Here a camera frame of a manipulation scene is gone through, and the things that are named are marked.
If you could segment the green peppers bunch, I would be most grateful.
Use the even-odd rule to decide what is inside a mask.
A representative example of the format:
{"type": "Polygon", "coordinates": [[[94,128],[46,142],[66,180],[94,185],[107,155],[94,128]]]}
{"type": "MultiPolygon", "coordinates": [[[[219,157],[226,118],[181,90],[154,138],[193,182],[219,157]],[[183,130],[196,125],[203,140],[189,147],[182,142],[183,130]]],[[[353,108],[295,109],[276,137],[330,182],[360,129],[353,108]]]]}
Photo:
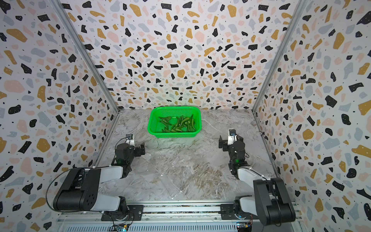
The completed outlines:
{"type": "Polygon", "coordinates": [[[171,127],[171,132],[195,132],[196,123],[193,115],[190,117],[180,116],[176,117],[176,122],[171,127]]]}
{"type": "Polygon", "coordinates": [[[164,128],[161,129],[162,132],[182,132],[182,130],[179,129],[179,118],[159,117],[158,120],[159,123],[164,126],[164,128]]]}

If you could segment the green peppers bunch front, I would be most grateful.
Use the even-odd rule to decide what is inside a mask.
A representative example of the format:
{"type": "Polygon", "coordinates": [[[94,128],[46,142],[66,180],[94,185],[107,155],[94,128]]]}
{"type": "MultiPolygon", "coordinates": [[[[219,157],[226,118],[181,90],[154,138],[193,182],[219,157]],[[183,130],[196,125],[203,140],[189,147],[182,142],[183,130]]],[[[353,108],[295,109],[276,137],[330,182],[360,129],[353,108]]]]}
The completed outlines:
{"type": "Polygon", "coordinates": [[[162,132],[182,132],[182,130],[179,129],[179,118],[159,117],[158,120],[159,123],[164,126],[164,128],[161,129],[162,132]]]}

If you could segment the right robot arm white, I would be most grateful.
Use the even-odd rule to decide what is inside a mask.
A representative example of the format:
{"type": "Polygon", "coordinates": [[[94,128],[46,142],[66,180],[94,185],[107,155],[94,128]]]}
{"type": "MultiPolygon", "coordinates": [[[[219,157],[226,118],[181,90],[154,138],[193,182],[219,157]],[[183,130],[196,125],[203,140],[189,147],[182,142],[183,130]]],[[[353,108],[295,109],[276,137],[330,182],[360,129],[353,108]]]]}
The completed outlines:
{"type": "Polygon", "coordinates": [[[252,221],[256,216],[264,226],[294,222],[296,213],[283,179],[265,177],[248,165],[243,138],[231,133],[219,137],[218,147],[229,154],[229,170],[238,180],[252,187],[253,195],[237,196],[233,204],[221,205],[223,219],[252,221]]]}

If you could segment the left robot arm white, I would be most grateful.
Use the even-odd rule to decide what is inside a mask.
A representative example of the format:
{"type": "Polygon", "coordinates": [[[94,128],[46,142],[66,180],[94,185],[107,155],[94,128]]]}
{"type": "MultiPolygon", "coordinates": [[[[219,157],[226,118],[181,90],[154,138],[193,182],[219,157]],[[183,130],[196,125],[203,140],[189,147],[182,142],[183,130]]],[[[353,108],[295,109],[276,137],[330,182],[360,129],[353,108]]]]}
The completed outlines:
{"type": "Polygon", "coordinates": [[[125,197],[99,193],[99,185],[126,178],[134,158],[145,153],[145,143],[135,147],[130,142],[123,142],[116,145],[111,165],[70,169],[53,200],[53,209],[59,212],[104,211],[125,217],[128,213],[125,197]]]}

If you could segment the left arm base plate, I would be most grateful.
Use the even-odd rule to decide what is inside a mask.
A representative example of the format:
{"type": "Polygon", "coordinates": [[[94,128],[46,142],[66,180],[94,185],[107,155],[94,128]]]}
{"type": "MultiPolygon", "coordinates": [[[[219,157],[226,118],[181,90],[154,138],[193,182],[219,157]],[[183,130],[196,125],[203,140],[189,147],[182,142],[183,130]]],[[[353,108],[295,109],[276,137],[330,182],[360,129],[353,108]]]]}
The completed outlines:
{"type": "Polygon", "coordinates": [[[105,211],[100,220],[119,223],[140,221],[142,219],[143,210],[144,205],[128,205],[127,209],[124,209],[123,212],[105,211]]]}

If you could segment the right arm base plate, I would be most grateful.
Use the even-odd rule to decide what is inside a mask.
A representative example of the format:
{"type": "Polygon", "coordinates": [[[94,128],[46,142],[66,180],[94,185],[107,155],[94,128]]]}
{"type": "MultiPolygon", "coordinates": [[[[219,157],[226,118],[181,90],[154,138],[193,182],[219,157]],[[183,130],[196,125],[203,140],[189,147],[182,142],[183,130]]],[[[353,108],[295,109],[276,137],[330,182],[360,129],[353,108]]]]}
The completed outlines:
{"type": "Polygon", "coordinates": [[[250,220],[258,219],[256,215],[251,213],[244,212],[241,210],[241,207],[238,203],[233,204],[221,204],[220,205],[220,214],[222,220],[250,220]]]}

